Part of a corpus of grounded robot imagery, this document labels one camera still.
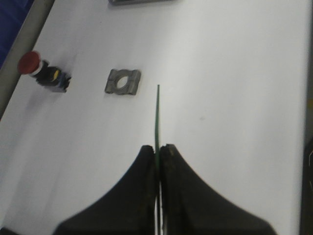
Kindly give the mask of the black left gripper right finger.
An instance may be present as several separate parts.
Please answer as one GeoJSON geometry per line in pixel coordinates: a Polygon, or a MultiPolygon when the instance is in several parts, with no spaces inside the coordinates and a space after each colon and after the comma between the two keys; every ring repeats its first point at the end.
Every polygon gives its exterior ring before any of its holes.
{"type": "Polygon", "coordinates": [[[265,220],[218,194],[173,144],[160,149],[163,225],[167,235],[273,235],[265,220]]]}

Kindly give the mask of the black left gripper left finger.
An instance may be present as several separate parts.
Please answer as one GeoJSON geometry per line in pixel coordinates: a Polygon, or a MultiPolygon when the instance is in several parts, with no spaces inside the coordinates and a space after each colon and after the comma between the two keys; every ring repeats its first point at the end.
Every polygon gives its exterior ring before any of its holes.
{"type": "Polygon", "coordinates": [[[153,235],[157,177],[149,145],[118,183],[91,206],[59,224],[56,235],[153,235]]]}

